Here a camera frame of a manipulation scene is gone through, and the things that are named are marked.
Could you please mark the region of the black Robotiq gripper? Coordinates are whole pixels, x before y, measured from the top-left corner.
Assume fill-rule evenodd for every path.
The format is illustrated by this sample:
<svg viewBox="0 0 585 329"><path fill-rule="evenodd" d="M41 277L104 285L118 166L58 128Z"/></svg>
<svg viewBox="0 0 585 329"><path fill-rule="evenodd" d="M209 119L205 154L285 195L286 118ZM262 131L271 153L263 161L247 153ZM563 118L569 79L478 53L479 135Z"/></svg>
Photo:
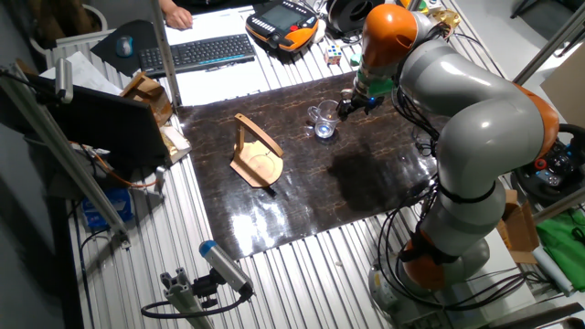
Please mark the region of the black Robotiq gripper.
<svg viewBox="0 0 585 329"><path fill-rule="evenodd" d="M339 102L336 108L338 120L343 122L349 114L360 109L370 112L380 106L383 101L383 96L372 97L356 90L345 89L343 90L343 102Z"/></svg>

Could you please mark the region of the person's bare hand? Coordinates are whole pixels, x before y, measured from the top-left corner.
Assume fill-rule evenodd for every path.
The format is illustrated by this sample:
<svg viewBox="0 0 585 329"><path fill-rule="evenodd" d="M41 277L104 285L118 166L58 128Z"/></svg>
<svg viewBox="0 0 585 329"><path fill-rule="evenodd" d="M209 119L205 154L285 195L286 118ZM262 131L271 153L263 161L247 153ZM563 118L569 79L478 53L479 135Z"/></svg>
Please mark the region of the person's bare hand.
<svg viewBox="0 0 585 329"><path fill-rule="evenodd" d="M193 25L191 14L183 7L172 5L165 10L165 20L169 27L184 30Z"/></svg>

